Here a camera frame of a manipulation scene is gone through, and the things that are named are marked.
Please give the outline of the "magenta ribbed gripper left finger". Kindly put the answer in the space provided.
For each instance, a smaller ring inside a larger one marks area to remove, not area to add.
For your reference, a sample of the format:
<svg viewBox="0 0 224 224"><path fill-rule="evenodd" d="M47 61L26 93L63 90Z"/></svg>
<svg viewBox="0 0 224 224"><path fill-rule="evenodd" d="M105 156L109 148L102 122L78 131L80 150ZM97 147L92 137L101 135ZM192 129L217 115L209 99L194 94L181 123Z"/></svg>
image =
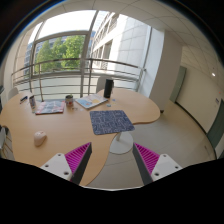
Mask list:
<svg viewBox="0 0 224 224"><path fill-rule="evenodd" d="M41 168L79 185L91 154L91 143L86 143L66 154L57 153Z"/></svg>

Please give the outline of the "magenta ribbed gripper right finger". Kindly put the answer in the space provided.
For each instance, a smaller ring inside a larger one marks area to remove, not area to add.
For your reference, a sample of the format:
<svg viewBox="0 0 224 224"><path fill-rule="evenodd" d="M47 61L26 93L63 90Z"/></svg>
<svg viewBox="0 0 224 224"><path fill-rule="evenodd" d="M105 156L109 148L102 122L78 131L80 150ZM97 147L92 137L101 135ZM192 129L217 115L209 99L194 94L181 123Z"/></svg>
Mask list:
<svg viewBox="0 0 224 224"><path fill-rule="evenodd" d="M144 185L182 169L168 154L159 155L137 143L133 144L133 155Z"/></svg>

